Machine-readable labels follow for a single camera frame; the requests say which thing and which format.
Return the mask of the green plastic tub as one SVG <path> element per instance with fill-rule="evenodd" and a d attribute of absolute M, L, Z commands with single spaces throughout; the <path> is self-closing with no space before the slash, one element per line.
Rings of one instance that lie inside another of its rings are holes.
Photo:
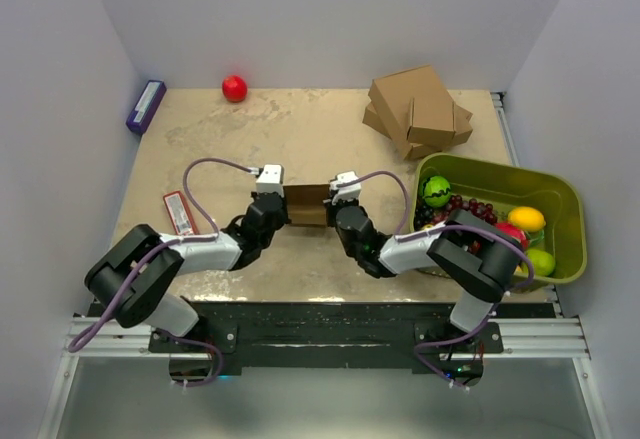
<path fill-rule="evenodd" d="M 551 284 L 570 284 L 584 273 L 587 246 L 583 205 L 570 183 L 534 170 L 437 153 L 417 166 L 414 200 L 420 196 L 423 181 L 437 175 L 448 180 L 453 193 L 492 204 L 501 220 L 518 206 L 542 213 L 546 220 L 544 237 L 534 247 L 554 256 L 556 267 L 548 277 L 537 275 L 529 286 L 531 291 Z"/>

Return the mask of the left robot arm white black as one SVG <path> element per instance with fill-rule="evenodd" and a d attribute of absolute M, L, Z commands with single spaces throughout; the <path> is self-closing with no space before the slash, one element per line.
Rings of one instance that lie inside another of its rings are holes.
<path fill-rule="evenodd" d="M 267 249 L 288 220 L 281 193 L 255 193 L 236 222 L 207 235 L 157 233 L 147 224 L 131 229 L 87 273 L 85 286 L 123 328 L 145 323 L 171 334 L 185 351 L 200 349 L 207 327 L 186 300 L 169 292 L 180 275 L 243 269 Z"/>

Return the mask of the brown cardboard box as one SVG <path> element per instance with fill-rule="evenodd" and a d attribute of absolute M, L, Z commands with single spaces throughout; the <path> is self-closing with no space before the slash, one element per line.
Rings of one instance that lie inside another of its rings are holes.
<path fill-rule="evenodd" d="M 324 201 L 329 198 L 328 184 L 285 185 L 284 196 L 289 224 L 294 227 L 327 227 Z"/>

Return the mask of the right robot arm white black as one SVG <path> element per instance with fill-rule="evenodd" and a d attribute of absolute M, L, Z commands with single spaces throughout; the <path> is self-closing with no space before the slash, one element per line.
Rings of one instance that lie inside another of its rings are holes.
<path fill-rule="evenodd" d="M 368 275 L 391 278 L 438 267 L 456 281 L 463 294 L 451 311 L 445 338 L 459 352 L 480 341 L 480 328 L 527 258 L 519 241 L 464 210 L 430 229 L 388 235 L 375 228 L 356 200 L 334 201 L 327 209 L 346 255 Z"/>

